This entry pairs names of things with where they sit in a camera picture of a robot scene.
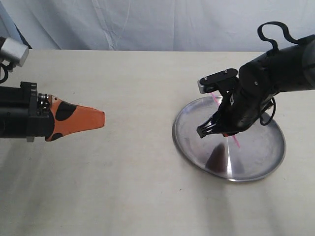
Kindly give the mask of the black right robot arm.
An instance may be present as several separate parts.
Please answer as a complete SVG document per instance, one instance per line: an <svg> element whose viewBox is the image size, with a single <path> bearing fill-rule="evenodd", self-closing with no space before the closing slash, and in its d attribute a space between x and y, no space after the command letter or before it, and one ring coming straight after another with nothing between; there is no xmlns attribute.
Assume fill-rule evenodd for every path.
<svg viewBox="0 0 315 236"><path fill-rule="evenodd" d="M218 110L197 127L200 138L212 134L232 136L248 130L256 121L266 126L263 113L276 108L281 92L315 88L315 37L301 38L291 47L270 50L245 63L198 81L201 94L219 91Z"/></svg>

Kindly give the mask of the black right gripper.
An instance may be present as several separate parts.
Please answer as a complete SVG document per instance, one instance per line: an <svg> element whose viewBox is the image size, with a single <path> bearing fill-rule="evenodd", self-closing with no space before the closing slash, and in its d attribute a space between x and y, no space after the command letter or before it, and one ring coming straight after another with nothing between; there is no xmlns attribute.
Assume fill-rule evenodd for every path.
<svg viewBox="0 0 315 236"><path fill-rule="evenodd" d="M200 138L212 134L234 136L248 130L270 107L269 96L262 100L239 88L223 96L218 110L196 131Z"/></svg>

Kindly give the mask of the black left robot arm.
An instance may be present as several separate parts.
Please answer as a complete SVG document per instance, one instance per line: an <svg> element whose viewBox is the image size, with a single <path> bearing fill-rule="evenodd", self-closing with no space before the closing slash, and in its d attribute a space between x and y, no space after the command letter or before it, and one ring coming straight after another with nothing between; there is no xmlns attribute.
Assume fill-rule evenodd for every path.
<svg viewBox="0 0 315 236"><path fill-rule="evenodd" d="M43 137L47 142L77 132L102 128L103 111L65 102L37 91L36 83L0 88L0 136L4 139Z"/></svg>

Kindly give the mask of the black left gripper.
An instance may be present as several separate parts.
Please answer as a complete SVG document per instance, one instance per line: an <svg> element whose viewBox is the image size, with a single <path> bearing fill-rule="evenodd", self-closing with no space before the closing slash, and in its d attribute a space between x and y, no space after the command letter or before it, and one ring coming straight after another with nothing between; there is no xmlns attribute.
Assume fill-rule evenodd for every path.
<svg viewBox="0 0 315 236"><path fill-rule="evenodd" d="M26 141L44 137L51 142L66 135L102 128L105 112L65 102L50 94L39 93L37 83L21 82L28 105Z"/></svg>

